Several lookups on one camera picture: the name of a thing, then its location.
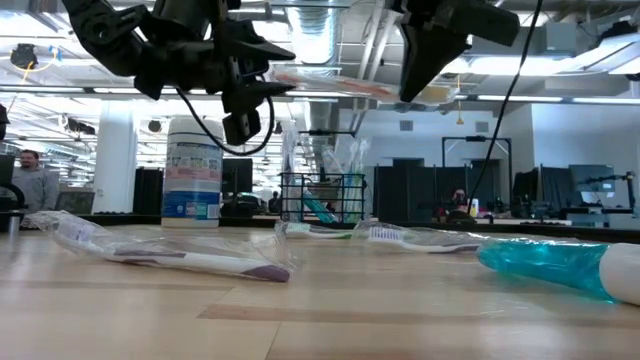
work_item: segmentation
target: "man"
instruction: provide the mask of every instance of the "man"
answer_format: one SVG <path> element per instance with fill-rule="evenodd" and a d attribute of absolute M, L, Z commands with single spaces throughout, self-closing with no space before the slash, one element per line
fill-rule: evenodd
<path fill-rule="evenodd" d="M 58 174 L 40 167 L 40 155 L 33 150 L 20 153 L 20 168 L 13 171 L 13 185 L 23 193 L 27 214 L 54 210 L 58 199 Z"/>
<path fill-rule="evenodd" d="M 269 212 L 272 214 L 280 213 L 280 199 L 278 199 L 278 192 L 273 192 L 273 198 L 269 200 Z"/>

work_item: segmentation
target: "wire basket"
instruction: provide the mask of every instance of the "wire basket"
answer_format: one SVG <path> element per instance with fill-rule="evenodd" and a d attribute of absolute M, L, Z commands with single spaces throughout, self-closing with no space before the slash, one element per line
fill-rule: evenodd
<path fill-rule="evenodd" d="M 321 182 L 313 180 L 320 178 L 319 173 L 280 175 L 281 219 L 343 224 L 364 219 L 363 174 L 324 174 L 334 179 Z"/>

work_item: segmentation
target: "disinfecting wipes container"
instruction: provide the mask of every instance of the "disinfecting wipes container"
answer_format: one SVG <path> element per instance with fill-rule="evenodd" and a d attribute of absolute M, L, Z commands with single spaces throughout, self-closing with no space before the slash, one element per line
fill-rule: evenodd
<path fill-rule="evenodd" d="M 222 125 L 202 120 L 222 142 Z M 193 118 L 169 125 L 164 173 L 162 226 L 217 227 L 220 218 L 222 150 Z"/>

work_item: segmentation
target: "pillar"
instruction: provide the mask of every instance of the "pillar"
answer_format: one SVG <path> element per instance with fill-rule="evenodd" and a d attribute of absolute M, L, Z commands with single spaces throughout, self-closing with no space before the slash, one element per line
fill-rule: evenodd
<path fill-rule="evenodd" d="M 138 124 L 130 101 L 102 101 L 93 212 L 133 210 Z"/>

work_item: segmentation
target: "tabletop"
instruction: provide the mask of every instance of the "tabletop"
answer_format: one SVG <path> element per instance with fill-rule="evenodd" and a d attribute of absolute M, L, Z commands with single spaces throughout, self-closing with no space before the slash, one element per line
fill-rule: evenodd
<path fill-rule="evenodd" d="M 0 234 L 0 357 L 640 358 L 640 308 L 631 305 L 501 275 L 472 254 L 375 253 L 345 240 L 289 245 L 301 265 L 279 284 L 110 263 L 72 254 L 37 231 L 13 240 Z"/>

